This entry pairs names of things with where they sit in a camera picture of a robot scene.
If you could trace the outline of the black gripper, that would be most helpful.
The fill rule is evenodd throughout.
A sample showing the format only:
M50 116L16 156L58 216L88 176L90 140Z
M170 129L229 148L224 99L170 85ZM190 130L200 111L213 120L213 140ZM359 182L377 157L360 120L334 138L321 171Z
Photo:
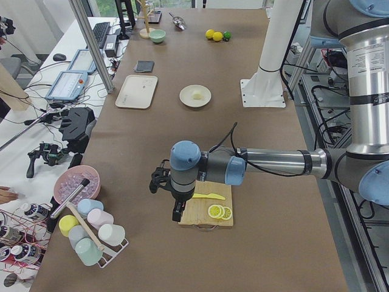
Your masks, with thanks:
M194 191L189 192L172 192L172 196L175 199L175 204L173 207L172 220L175 222L180 222L182 219L182 214L185 210L186 202L192 199Z

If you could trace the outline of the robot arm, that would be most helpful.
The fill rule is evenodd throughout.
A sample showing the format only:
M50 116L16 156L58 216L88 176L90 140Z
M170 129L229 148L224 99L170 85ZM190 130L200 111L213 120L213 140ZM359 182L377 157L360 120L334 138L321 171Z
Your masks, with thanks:
M247 172L312 175L338 183L372 204L388 206L388 2L315 1L312 47L325 57L346 50L348 123L317 126L313 151L260 150L216 144L201 151L192 141L173 145L167 186L181 221L195 185L238 186Z

